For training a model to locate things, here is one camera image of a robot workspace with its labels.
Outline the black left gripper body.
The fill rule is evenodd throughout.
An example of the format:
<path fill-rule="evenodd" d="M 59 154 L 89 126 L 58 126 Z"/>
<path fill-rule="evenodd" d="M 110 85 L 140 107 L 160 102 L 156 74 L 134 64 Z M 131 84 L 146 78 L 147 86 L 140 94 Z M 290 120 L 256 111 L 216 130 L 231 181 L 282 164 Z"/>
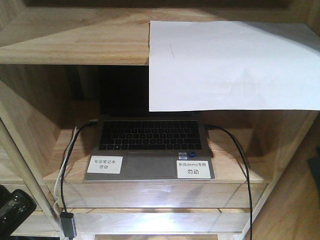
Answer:
<path fill-rule="evenodd" d="M 10 192 L 0 185 L 0 232 L 13 233 L 36 208 L 36 202 L 22 189 Z"/>

